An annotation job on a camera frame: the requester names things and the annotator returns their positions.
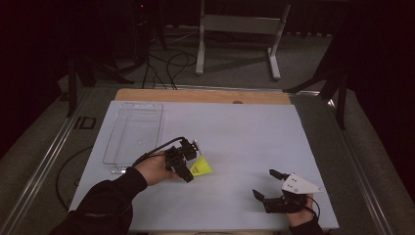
clear plastic tray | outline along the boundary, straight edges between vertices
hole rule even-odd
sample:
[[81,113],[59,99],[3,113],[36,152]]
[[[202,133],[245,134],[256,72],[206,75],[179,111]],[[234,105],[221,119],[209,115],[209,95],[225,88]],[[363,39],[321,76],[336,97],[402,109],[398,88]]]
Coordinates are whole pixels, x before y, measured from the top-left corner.
[[162,104],[124,103],[119,107],[104,164],[123,171],[157,147]]

wire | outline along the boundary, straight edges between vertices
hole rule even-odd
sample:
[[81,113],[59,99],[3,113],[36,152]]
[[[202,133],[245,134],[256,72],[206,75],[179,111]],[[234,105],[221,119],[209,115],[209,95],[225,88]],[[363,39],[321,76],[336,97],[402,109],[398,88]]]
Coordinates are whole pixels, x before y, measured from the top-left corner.
[[59,179],[60,179],[60,177],[61,177],[61,173],[62,173],[62,171],[63,171],[63,169],[65,168],[65,166],[71,161],[71,160],[73,160],[75,157],[77,157],[77,156],[79,156],[80,154],[82,154],[83,152],[85,152],[85,151],[87,151],[87,150],[89,150],[89,149],[92,149],[92,147],[93,146],[89,146],[89,147],[86,147],[86,148],[84,148],[84,149],[82,149],[82,150],[79,150],[77,153],[75,153],[74,155],[72,155],[72,156],[70,156],[62,165],[61,165],[61,167],[59,168],[59,170],[58,170],[58,174],[57,174],[57,176],[56,176],[56,180],[55,180],[55,191],[56,191],[56,195],[57,195],[57,197],[58,197],[58,199],[59,199],[59,202],[61,203],[61,205],[68,211],[69,210],[69,207],[68,207],[68,205],[64,202],[64,199],[62,198],[62,195],[61,195],[61,191],[59,190]]
[[169,145],[169,144],[172,144],[172,143],[176,142],[177,140],[186,140],[186,139],[185,139],[184,137],[177,137],[177,138],[174,138],[174,139],[172,139],[172,140],[168,141],[167,143],[165,143],[165,144],[163,144],[163,145],[158,146],[156,149],[154,149],[154,150],[150,151],[149,153],[144,154],[143,156],[141,156],[140,158],[138,158],[138,160],[136,160],[136,161],[134,162],[134,164],[132,164],[132,166],[133,166],[133,167],[135,167],[136,165],[138,165],[138,164],[140,164],[141,162],[145,161],[147,158],[150,158],[150,157],[155,156],[155,155],[153,155],[153,153],[155,153],[156,151],[158,151],[158,150],[160,150],[160,149],[164,148],[165,146],[167,146],[167,145]]
[[[152,55],[152,54],[149,53],[148,54],[148,58],[147,58],[146,73],[144,75],[144,79],[143,79],[141,88],[144,88],[144,86],[145,86],[145,83],[146,83],[146,80],[147,80],[147,75],[148,75],[148,69],[150,68],[150,69],[152,69],[153,73],[155,74],[153,76],[153,87],[152,88],[155,88],[155,86],[156,86],[156,79],[158,79],[161,82],[161,84],[164,86],[164,88],[167,89],[167,87],[165,86],[164,82],[159,77],[158,71],[157,71],[156,67],[150,65],[150,57],[152,57],[152,58],[155,58],[155,59],[157,59],[159,61],[162,61],[162,62],[165,62],[166,63],[165,69],[166,69],[166,72],[167,72],[168,79],[170,81],[171,88],[173,90],[177,90],[177,86],[174,83],[174,79],[181,72],[183,72],[186,68],[188,68],[188,67],[196,64],[196,62],[197,62],[196,56],[195,55],[192,55],[190,53],[187,53],[187,52],[185,52],[183,50],[180,50],[180,49],[168,49],[168,50],[155,50],[155,49],[152,49],[152,51],[177,51],[177,52],[180,52],[180,53],[179,54],[176,54],[176,55],[174,55],[172,57],[170,57],[168,60],[162,59],[160,57],[157,57],[157,56]],[[180,64],[176,64],[176,63],[173,63],[172,62],[175,58],[177,58],[179,56],[186,56],[186,63],[185,64],[180,65]],[[180,67],[180,70],[178,72],[176,72],[175,74],[171,74],[171,72],[170,72],[171,66]]]
[[318,214],[316,214],[316,212],[313,209],[310,209],[308,207],[305,207],[305,208],[307,210],[309,210],[309,211],[312,211],[313,214],[314,214],[314,216],[317,216],[317,219],[320,218],[320,206],[318,206],[318,203],[313,198],[311,198],[309,196],[306,196],[306,197],[309,198],[309,199],[311,199],[314,202],[315,206],[317,206],[317,208],[318,208]]

yellow object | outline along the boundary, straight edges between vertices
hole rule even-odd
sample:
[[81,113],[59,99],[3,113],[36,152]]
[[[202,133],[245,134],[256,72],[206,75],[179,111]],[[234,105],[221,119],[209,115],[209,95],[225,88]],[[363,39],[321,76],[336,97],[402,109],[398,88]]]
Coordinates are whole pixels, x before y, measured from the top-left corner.
[[196,159],[195,163],[190,168],[190,172],[192,172],[193,176],[211,173],[210,165],[208,165],[208,162],[203,155],[200,155],[199,158]]

human hand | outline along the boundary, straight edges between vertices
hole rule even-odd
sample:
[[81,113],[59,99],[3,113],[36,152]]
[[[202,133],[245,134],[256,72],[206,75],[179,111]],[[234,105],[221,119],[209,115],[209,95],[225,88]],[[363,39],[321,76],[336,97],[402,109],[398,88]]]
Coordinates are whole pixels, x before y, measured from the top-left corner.
[[158,184],[165,179],[179,178],[178,174],[165,169],[165,154],[157,154],[136,165],[149,186]]
[[[312,202],[312,194],[308,194],[305,206],[312,209]],[[312,220],[314,214],[307,209],[302,209],[300,212],[286,213],[286,217],[290,222],[290,226],[295,227]]]

metal frame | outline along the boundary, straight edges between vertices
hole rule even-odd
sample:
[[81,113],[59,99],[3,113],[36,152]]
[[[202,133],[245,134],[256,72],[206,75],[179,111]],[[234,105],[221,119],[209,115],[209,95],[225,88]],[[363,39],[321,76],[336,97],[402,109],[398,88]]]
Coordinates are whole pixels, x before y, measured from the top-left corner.
[[52,168],[55,159],[58,157],[61,149],[65,145],[67,137],[69,136],[70,131],[76,122],[77,114],[91,94],[91,91],[91,89],[87,89],[79,97],[79,105],[73,110],[73,116],[67,117],[59,133],[55,137],[52,145],[49,147],[49,150],[43,157],[42,162],[39,164],[33,175],[28,179],[12,211],[9,213],[6,220],[1,225],[0,234],[15,234],[18,230],[19,225],[22,223],[24,216],[30,208],[34,198],[36,197],[37,192],[39,191],[50,169]]
[[[333,100],[328,100],[327,109],[329,111],[328,113],[330,113],[333,117],[333,125],[338,125],[338,122],[336,121],[336,105]],[[354,178],[356,179],[357,186],[360,189],[360,193],[366,203],[368,211],[372,215],[373,222],[375,223],[379,234],[394,234],[392,226],[389,223],[388,218],[385,216],[384,210],[382,209],[382,206],[379,202],[378,195],[374,191],[369,179],[367,178],[365,170],[360,163],[359,156],[357,156],[356,152],[354,151],[347,131],[344,130],[341,126],[340,128],[337,128],[337,130],[339,131],[339,135],[342,137],[343,143],[345,144],[346,150],[348,151],[347,160],[350,164],[350,169],[353,173]]]
[[204,73],[206,50],[205,30],[216,30],[275,35],[274,44],[272,47],[268,48],[268,59],[272,71],[272,77],[276,80],[280,79],[281,74],[278,69],[275,54],[281,40],[290,8],[291,5],[286,5],[284,7],[284,11],[280,19],[206,15],[205,0],[201,0],[200,41],[196,74],[202,75]]

